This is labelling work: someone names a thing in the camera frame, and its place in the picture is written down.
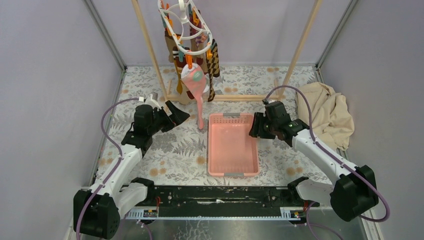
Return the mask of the beige striped maroon sock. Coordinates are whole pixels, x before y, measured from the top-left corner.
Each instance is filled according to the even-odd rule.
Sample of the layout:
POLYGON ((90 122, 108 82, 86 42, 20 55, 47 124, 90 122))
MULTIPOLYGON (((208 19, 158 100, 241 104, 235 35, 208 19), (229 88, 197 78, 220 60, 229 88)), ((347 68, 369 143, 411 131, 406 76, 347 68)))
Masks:
POLYGON ((168 49, 168 61, 170 63, 174 63, 176 58, 176 63, 179 64, 180 66, 184 66, 183 62, 179 61, 180 58, 179 58, 179 50, 177 48, 177 45, 174 39, 169 35, 167 30, 164 31, 164 37, 165 37, 165 42, 168 49))

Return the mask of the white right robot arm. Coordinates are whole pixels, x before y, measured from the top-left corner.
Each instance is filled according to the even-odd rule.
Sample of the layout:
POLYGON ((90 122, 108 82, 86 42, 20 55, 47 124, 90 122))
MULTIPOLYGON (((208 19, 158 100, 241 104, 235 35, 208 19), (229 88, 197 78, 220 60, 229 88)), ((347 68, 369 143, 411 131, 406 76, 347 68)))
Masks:
POLYGON ((330 180, 330 183, 300 177, 288 184, 287 201, 299 206, 304 201, 330 206, 336 215, 349 222, 379 204, 373 170, 344 159, 311 132, 300 119, 292 120, 280 101, 263 102, 265 111, 255 112, 249 135, 253 138, 279 139, 305 155, 330 180))

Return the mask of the pink basket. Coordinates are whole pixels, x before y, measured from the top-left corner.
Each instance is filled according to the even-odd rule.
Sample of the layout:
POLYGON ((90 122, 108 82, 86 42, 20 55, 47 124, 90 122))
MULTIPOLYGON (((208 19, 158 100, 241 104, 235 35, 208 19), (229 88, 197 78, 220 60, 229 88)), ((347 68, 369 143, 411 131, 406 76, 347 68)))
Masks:
POLYGON ((213 113, 208 120, 207 170, 213 177, 259 174, 257 139, 249 135, 251 113, 213 113))

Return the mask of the pink patterned sock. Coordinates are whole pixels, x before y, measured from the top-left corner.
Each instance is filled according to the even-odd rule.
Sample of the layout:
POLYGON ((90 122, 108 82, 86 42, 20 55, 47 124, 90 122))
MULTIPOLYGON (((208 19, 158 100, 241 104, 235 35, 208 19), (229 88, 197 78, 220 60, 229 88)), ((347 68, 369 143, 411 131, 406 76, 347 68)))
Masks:
POLYGON ((203 94, 207 85, 205 74, 202 68, 192 63, 191 68, 186 64, 182 68, 181 80, 187 89, 193 95, 197 105, 197 125, 200 130, 204 128, 203 113, 203 94))

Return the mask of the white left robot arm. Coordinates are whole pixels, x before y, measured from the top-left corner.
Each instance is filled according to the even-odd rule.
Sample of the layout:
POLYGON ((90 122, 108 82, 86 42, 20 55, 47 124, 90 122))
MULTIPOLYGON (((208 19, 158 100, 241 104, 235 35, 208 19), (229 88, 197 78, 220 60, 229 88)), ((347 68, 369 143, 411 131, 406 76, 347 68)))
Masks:
POLYGON ((135 178, 128 186, 124 185, 125 180, 147 153, 153 136, 181 125, 190 114, 171 101, 165 102, 170 114, 156 100, 140 98, 139 102, 122 141, 112 142, 118 157, 88 189, 78 190, 73 197, 73 230, 78 240, 82 235, 110 240, 133 207, 157 202, 152 180, 135 178))

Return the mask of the brown yellow argyle sock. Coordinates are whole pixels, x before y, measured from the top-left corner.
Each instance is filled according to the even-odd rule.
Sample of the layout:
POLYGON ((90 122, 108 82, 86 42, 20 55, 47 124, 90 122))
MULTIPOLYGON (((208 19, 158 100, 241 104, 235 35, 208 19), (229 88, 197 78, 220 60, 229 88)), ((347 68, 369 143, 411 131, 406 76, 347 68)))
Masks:
POLYGON ((215 39, 212 40, 210 48, 206 52, 206 66, 209 77, 209 96, 207 101, 211 102, 215 98, 213 79, 220 77, 218 44, 215 39))

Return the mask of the white round clip hanger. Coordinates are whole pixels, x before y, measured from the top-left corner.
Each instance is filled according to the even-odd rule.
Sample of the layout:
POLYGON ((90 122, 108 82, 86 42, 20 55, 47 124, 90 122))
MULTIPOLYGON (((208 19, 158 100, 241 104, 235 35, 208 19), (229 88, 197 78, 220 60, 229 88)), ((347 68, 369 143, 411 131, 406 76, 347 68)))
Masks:
POLYGON ((194 1, 178 0, 176 4, 169 5, 158 0, 157 7, 164 28, 179 52, 192 56, 205 54, 207 58, 212 56, 214 38, 194 1), (202 43, 202 47, 187 50, 184 41, 202 43))

